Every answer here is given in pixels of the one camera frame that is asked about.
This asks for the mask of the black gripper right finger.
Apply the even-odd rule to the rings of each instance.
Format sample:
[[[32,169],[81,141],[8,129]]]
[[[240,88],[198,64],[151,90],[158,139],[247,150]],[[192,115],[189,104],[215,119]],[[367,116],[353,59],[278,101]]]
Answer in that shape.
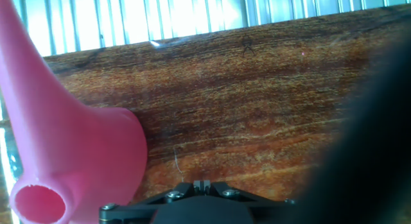
[[[229,186],[226,182],[210,182],[209,180],[202,181],[202,195],[216,196],[235,202],[240,202],[250,208],[295,206],[295,200],[288,198],[281,201],[270,200],[268,198]]]

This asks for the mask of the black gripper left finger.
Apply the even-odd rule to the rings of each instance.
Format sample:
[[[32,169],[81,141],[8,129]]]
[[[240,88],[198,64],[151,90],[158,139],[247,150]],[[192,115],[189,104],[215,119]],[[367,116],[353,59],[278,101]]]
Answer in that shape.
[[[181,182],[173,189],[133,205],[106,204],[99,209],[99,224],[149,223],[165,205],[202,194],[202,182]]]

